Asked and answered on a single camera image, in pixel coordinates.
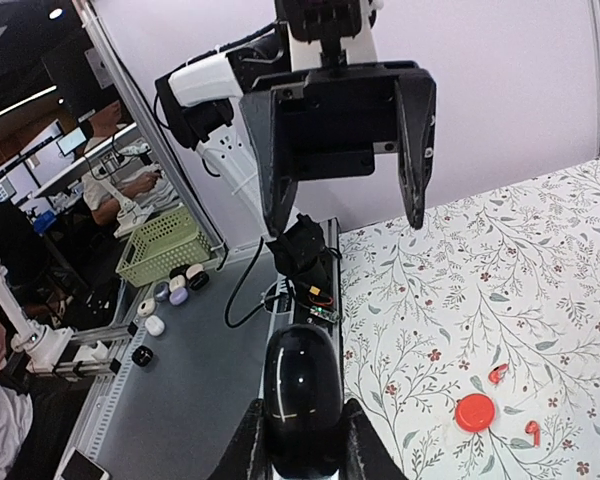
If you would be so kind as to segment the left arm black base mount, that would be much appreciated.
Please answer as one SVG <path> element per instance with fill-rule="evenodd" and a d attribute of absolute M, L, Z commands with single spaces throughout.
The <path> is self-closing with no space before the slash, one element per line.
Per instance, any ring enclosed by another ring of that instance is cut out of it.
<path fill-rule="evenodd" d="M 342 318 L 340 263 L 342 254 L 327 247 L 304 271 L 291 279 L 294 302 L 306 322 L 339 326 Z"/>

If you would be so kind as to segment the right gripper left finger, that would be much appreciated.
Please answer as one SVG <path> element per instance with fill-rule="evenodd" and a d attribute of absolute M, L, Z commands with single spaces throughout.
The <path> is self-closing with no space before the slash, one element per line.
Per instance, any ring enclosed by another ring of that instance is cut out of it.
<path fill-rule="evenodd" d="M 218 480 L 252 480 L 269 478 L 269 460 L 265 450 L 264 402 L 254 399 L 229 445 L 226 447 L 214 478 Z"/>

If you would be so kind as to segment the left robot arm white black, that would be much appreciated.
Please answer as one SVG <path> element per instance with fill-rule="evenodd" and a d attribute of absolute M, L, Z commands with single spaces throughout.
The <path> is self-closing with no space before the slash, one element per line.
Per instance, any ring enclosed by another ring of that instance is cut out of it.
<path fill-rule="evenodd" d="M 332 248 L 294 207 L 300 183 L 368 176 L 377 155 L 393 153 L 408 222 L 423 224 L 436 84 L 413 61 L 378 59 L 380 9 L 378 1 L 279 1 L 270 25 L 155 83 L 173 137 L 250 208 L 277 271 L 301 289 L 330 286 Z"/>

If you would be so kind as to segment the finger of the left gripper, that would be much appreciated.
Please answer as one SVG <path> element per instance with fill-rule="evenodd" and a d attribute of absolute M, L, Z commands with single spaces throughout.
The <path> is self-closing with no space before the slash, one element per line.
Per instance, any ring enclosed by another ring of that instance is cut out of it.
<path fill-rule="evenodd" d="M 395 81 L 398 179 L 405 213 L 423 227 L 426 189 L 433 167 L 436 84 L 427 72 L 404 73 Z"/>
<path fill-rule="evenodd" d="M 298 188 L 282 107 L 274 92 L 246 94 L 239 105 L 258 166 L 264 223 L 271 237 L 279 237 Z"/>

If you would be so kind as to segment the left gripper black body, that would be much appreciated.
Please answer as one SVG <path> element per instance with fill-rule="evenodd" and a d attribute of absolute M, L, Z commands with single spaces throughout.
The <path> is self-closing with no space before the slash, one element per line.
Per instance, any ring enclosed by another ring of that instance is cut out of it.
<path fill-rule="evenodd" d="M 279 97 L 297 180 L 369 176 L 376 154 L 398 153 L 395 81 L 411 72 L 429 74 L 413 61 L 313 71 L 301 98 Z"/>

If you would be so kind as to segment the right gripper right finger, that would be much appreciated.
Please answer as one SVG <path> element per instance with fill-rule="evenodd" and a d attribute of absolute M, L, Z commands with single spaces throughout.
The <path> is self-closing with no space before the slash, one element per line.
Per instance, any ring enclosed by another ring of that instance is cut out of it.
<path fill-rule="evenodd" d="M 405 479 L 356 399 L 344 404 L 339 430 L 341 479 Z"/>

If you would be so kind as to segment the black earbud charging case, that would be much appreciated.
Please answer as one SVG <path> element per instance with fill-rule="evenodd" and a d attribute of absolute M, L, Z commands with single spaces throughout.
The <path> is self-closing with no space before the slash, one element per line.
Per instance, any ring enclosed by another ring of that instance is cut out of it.
<path fill-rule="evenodd" d="M 309 324 L 276 331 L 263 384 L 267 455 L 284 479 L 325 479 L 339 469 L 343 387 L 329 335 Z"/>

